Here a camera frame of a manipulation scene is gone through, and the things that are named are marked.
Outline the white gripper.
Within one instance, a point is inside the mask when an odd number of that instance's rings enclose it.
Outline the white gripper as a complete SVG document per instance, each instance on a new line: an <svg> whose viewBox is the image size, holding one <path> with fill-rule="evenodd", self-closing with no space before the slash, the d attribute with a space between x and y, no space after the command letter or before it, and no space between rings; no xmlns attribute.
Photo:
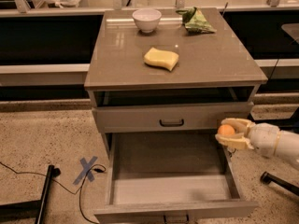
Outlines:
<svg viewBox="0 0 299 224"><path fill-rule="evenodd" d="M278 126L259 123L249 119L227 118L222 125L231 125L238 133L233 135L216 134L216 140L223 146L234 149L255 149L260 155L270 158L274 155L280 129Z"/></svg>

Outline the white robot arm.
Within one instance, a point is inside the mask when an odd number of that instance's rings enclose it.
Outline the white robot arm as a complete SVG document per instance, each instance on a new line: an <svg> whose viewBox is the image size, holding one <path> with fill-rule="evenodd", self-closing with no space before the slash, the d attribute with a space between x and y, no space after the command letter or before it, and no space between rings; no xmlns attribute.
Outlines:
<svg viewBox="0 0 299 224"><path fill-rule="evenodd" d="M278 157L299 170L299 134L276 125L228 118L221 122L216 140L230 149L252 149L260 155Z"/></svg>

